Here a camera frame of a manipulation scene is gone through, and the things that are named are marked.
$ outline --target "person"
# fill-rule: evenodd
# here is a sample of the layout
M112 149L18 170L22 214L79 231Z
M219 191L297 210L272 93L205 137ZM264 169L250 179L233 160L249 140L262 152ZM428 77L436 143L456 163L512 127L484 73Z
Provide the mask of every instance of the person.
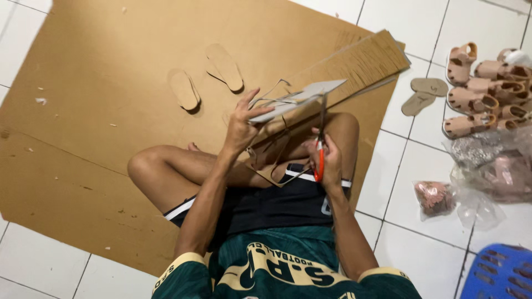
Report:
M191 143L187 149L155 146L130 160L135 185L180 226L175 260L152 298L420 298L403 272L379 268L345 195L358 150L356 118L328 115L321 183L310 169L279 188L237 161L259 132L248 120L271 111L248 109L258 92L238 102L218 156ZM308 133L292 136L284 151L268 149L273 161L262 164L283 152L274 180L317 166L309 139L317 129Z

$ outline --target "scissors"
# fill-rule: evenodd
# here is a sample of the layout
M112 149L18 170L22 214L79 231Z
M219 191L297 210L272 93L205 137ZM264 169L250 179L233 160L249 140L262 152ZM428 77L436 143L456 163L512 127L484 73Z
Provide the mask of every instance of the scissors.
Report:
M318 138L316 139L316 150L320 155L320 165L314 169L314 179L316 182L321 182L323 179L323 129L325 127L325 115L327 114L327 94L323 94L320 111L320 129Z

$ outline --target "shorts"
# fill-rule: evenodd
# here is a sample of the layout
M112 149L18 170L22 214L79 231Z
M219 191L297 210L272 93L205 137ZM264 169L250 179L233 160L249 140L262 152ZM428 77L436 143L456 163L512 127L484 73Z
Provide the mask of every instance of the shorts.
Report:
M281 183L303 171L304 165L292 163L286 168ZM345 193L351 182L342 179ZM164 214L181 227L196 196ZM325 189L316 183L313 171L302 174L283 188L228 187L210 250L219 247L229 236L247 231L295 226L333 225Z

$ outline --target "white stripe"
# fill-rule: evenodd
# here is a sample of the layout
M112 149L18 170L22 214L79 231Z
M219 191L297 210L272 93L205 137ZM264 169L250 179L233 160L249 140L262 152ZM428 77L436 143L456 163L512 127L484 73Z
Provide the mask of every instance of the white stripe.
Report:
M172 220L175 216L185 212L186 210L189 210L195 200L196 200L196 198L194 197L192 200L184 203L182 206L180 206L177 209L173 210L172 212L170 212L170 214L168 214L168 215L166 215L164 217L167 220Z
M286 170L285 173L289 176L296 176L299 174L299 172L295 172L295 171L292 171L292 170ZM309 175L307 173L304 173L302 175L299 176L300 179L304 179L304 180L307 180L307 181L316 181L314 179L314 176L313 175ZM347 187L347 188L351 188L351 182L350 181L344 181L342 180L342 187Z

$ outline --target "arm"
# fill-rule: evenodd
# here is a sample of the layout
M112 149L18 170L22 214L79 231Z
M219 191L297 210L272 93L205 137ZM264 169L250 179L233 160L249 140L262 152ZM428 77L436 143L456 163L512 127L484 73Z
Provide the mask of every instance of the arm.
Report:
M364 271L377 268L379 264L342 190L342 153L327 134L325 143L321 184L327 192L334 220L336 253L347 277L358 280ZM305 146L311 157L311 165L316 165L315 161L319 159L315 142L306 143Z
M229 171L239 154L259 132L248 120L273 110L247 109L248 103L259 90L258 88L244 95L231 115L223 148L181 225L174 251L175 258L187 252L195 252L201 256L207 252L222 209Z

